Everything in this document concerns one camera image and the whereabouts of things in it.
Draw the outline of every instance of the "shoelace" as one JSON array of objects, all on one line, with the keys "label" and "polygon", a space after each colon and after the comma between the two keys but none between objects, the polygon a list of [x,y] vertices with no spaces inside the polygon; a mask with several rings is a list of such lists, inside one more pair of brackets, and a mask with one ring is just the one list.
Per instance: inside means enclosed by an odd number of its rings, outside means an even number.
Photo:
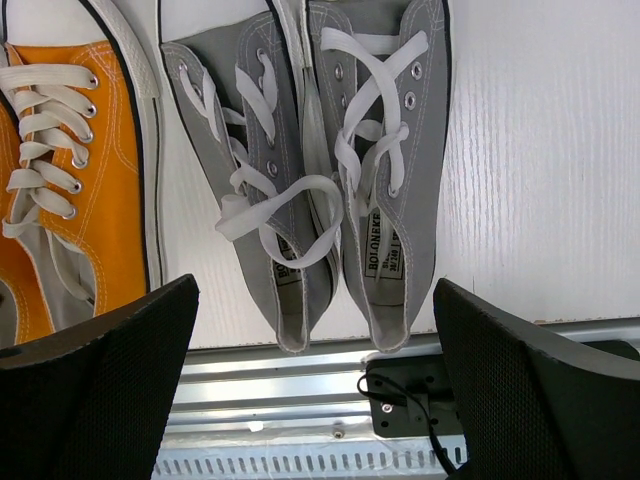
[{"label": "shoelace", "polygon": [[[260,86],[251,77],[236,66],[236,88],[244,98],[258,123],[262,127],[270,146],[276,142],[276,125],[273,112],[278,101],[278,86],[273,64],[262,50],[258,51],[258,59],[264,67],[264,74]],[[180,83],[201,116],[207,119],[209,127],[216,140],[221,141],[221,132],[215,115],[216,86],[205,71],[202,79],[202,92],[196,91],[191,84],[187,67],[180,65]],[[246,125],[245,117],[229,108],[223,108],[225,123],[231,125]],[[216,230],[231,242],[258,229],[260,241],[267,254],[277,263],[288,268],[306,268],[322,260],[333,248],[336,232],[343,217],[342,199],[338,186],[329,178],[322,175],[307,175],[293,183],[284,192],[278,193],[273,182],[260,171],[249,165],[247,149],[236,138],[229,137],[231,152],[238,164],[238,169],[231,174],[229,182],[235,189],[235,194],[222,198],[222,219],[216,224]],[[277,175],[277,167],[272,164],[270,173]],[[246,186],[252,186],[266,195],[267,199],[250,205],[247,198]],[[305,255],[297,259],[287,260],[280,252],[276,232],[266,222],[282,206],[290,202],[296,195],[307,191],[318,190],[324,192],[331,205],[333,215],[331,225],[317,238]]]},{"label": "shoelace", "polygon": [[[93,140],[93,132],[86,118],[93,117],[96,107],[78,89],[94,89],[97,77],[87,68],[76,65],[26,65],[0,69],[0,88],[10,93],[16,113],[21,116],[19,130],[20,165],[14,170],[7,191],[18,194],[16,209],[22,218],[17,223],[3,220],[3,234],[19,237],[28,227],[39,226],[42,209],[65,219],[76,216],[76,207],[66,198],[48,187],[54,185],[72,194],[82,190],[82,183],[68,172],[51,164],[57,149],[73,153],[76,169],[89,164],[89,151],[81,143]],[[77,138],[67,134],[68,128]],[[93,302],[89,292],[72,273],[64,250],[81,251],[64,239],[46,231],[53,263],[64,287],[74,297]]]},{"label": "shoelace", "polygon": [[[404,183],[404,160],[400,142],[409,136],[409,128],[401,121],[400,100],[395,79],[411,62],[427,51],[427,34],[416,33],[402,47],[397,37],[386,35],[351,36],[340,30],[325,27],[321,32],[321,50],[339,50],[352,55],[367,67],[371,76],[353,97],[344,116],[343,127],[338,132],[334,153],[339,162],[340,177],[345,190],[355,198],[358,215],[366,217],[375,208],[375,179],[380,159],[389,154],[391,176],[388,194],[395,198]],[[375,55],[390,55],[384,62]],[[382,97],[384,123],[364,120],[367,111],[378,97]],[[362,162],[355,151],[355,136],[375,144],[365,153]],[[380,212],[380,247],[376,280],[380,278],[382,265],[391,249],[393,226]]]}]

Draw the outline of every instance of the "sneaker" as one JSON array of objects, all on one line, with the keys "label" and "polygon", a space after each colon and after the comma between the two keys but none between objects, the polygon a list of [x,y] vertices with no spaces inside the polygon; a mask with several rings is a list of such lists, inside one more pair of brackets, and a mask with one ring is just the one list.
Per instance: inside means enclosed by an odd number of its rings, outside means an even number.
[{"label": "sneaker", "polygon": [[33,258],[56,330],[161,284],[158,90],[109,0],[7,0],[0,88],[20,118],[3,225]]},{"label": "sneaker", "polygon": [[401,348],[435,267],[451,97],[446,0],[305,5],[334,168],[343,271],[376,347]]},{"label": "sneaker", "polygon": [[[6,187],[11,172],[19,168],[20,138],[17,125],[0,95],[0,218],[9,209]],[[36,340],[53,333],[51,317],[27,252],[15,239],[0,234],[0,348]]]},{"label": "sneaker", "polygon": [[[176,105],[221,208],[254,301],[285,351],[297,353],[337,285],[339,188],[306,175],[298,92],[278,15],[267,2],[162,0],[161,52]],[[321,226],[308,193],[333,214]]]}]

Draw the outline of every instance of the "gray sneaker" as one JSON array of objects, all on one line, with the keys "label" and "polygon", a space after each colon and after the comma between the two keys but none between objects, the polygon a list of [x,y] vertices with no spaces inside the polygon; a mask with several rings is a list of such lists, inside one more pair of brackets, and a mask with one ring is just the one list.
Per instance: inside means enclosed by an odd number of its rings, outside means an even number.
[{"label": "gray sneaker", "polygon": [[[329,178],[305,175],[297,93],[277,15],[259,0],[233,9],[208,2],[206,10],[162,0],[165,70],[221,207],[216,229],[233,241],[249,292],[281,348],[297,353],[335,293],[340,190]],[[326,231],[310,191],[333,205]]]},{"label": "gray sneaker", "polygon": [[310,1],[306,23],[334,170],[343,270],[382,351],[409,338],[435,267],[451,98],[446,0]]}]

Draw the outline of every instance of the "black cable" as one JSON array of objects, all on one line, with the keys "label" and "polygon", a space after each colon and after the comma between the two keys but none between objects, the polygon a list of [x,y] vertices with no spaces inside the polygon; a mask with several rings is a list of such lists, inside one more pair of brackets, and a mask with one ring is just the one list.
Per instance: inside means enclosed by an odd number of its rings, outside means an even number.
[{"label": "black cable", "polygon": [[[368,385],[370,379],[374,381],[379,381],[382,384],[386,384],[387,386],[393,387],[402,395],[377,393],[377,392],[362,390],[362,387],[360,386],[360,384],[362,383],[362,380],[367,380],[367,385]],[[384,375],[379,375],[377,373],[372,373],[372,372],[367,372],[364,375],[362,375],[362,377],[360,377],[360,379],[358,380],[356,388],[358,389],[358,392],[360,392],[361,395],[365,396],[368,399],[375,400],[377,402],[388,403],[390,405],[399,406],[399,407],[408,406],[408,403],[409,403],[408,400],[411,400],[412,402],[416,403],[422,410],[422,413],[424,413],[425,419],[427,421],[427,429],[429,431],[429,441],[431,442],[431,446],[433,447],[433,453],[435,453],[436,458],[440,462],[440,465],[442,465],[442,468],[447,473],[447,475],[451,475],[457,471],[456,467],[453,466],[453,463],[451,462],[451,460],[449,460],[449,457],[447,456],[444,449],[442,448],[442,445],[438,440],[438,436],[436,435],[436,432],[433,430],[433,425],[431,425],[431,416],[429,415],[429,412],[427,411],[425,406],[422,404],[422,402],[413,393],[411,393],[409,390],[407,390],[403,386],[397,384],[390,378],[387,378]]]}]

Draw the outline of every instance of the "orange sneaker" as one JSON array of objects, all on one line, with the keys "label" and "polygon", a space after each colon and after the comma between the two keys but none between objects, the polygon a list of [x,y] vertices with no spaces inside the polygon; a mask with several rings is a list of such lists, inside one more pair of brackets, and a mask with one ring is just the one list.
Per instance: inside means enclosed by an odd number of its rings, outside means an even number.
[{"label": "orange sneaker", "polygon": [[[9,207],[5,190],[11,172],[19,168],[20,138],[4,104],[0,105],[0,217]],[[0,235],[0,348],[53,333],[31,259],[14,239]]]},{"label": "orange sneaker", "polygon": [[4,234],[34,259],[59,330],[161,285],[158,89],[109,0],[6,0],[3,13],[0,88],[22,138]]}]

